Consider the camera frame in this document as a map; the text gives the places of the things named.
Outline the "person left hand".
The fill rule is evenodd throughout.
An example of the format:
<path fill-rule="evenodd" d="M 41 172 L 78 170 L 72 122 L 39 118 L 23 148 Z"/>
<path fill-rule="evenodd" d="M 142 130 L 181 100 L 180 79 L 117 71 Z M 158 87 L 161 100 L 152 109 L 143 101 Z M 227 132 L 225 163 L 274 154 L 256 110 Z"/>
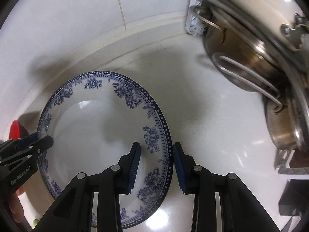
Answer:
<path fill-rule="evenodd" d="M 24 219 L 24 209 L 16 193 L 9 198 L 8 205 L 14 221 L 21 223 Z"/>

